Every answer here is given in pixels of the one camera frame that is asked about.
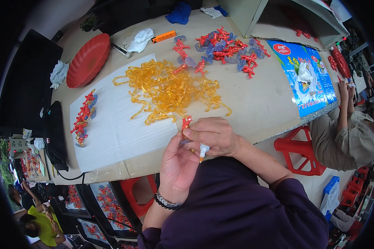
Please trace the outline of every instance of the white glue bottle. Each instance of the white glue bottle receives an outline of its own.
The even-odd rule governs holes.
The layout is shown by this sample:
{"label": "white glue bottle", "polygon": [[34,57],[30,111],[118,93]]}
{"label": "white glue bottle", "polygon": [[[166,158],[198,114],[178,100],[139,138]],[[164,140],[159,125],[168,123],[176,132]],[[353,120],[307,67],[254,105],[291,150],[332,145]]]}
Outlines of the white glue bottle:
{"label": "white glue bottle", "polygon": [[209,150],[209,148],[210,148],[209,146],[200,143],[199,149],[201,151],[199,152],[199,163],[201,163],[204,160],[205,153]]}

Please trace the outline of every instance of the metal bracelet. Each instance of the metal bracelet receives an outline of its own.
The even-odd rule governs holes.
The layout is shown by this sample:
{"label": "metal bracelet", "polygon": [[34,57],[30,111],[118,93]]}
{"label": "metal bracelet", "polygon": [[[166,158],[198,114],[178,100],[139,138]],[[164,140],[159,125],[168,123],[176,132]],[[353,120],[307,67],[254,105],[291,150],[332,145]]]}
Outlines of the metal bracelet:
{"label": "metal bracelet", "polygon": [[171,202],[168,202],[166,201],[160,194],[159,191],[157,191],[154,195],[154,199],[155,201],[161,205],[162,207],[164,208],[167,208],[167,209],[170,209],[170,210],[176,210],[176,209],[179,209],[183,204],[184,202],[176,202],[176,203],[171,203]]}

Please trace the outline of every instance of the black cable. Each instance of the black cable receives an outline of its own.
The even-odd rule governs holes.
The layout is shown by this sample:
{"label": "black cable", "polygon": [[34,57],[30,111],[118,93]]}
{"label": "black cable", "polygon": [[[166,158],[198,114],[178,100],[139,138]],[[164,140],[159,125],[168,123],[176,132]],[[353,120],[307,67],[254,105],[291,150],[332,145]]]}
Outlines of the black cable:
{"label": "black cable", "polygon": [[75,177],[75,178],[72,178],[72,179],[69,179],[69,178],[64,177],[63,175],[61,175],[61,173],[60,173],[59,171],[57,171],[57,174],[58,174],[60,177],[64,178],[65,180],[68,180],[68,181],[73,181],[73,180],[79,179],[80,177],[83,177],[83,178],[82,178],[82,184],[85,182],[85,172],[83,172],[80,176]]}

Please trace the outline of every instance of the left hand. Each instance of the left hand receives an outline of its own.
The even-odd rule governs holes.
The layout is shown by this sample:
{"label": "left hand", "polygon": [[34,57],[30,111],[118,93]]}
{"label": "left hand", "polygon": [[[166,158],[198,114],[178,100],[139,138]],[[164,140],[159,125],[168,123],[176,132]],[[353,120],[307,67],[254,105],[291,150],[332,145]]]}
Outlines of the left hand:
{"label": "left hand", "polygon": [[170,139],[162,156],[159,192],[171,203],[184,202],[187,199],[199,165],[199,152],[193,153],[180,147],[182,139],[181,132],[178,131]]}
{"label": "left hand", "polygon": [[60,227],[58,226],[58,223],[53,221],[51,222],[51,227],[54,229],[54,231],[60,230]]}

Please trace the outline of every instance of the red plastic plate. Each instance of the red plastic plate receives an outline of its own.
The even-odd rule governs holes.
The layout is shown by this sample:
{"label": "red plastic plate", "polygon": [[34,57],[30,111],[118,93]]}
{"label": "red plastic plate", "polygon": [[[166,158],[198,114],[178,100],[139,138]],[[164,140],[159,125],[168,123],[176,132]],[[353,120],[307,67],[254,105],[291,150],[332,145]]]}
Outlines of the red plastic plate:
{"label": "red plastic plate", "polygon": [[82,87],[88,84],[104,66],[110,54],[110,36],[100,34],[86,42],[73,58],[66,84],[69,88]]}

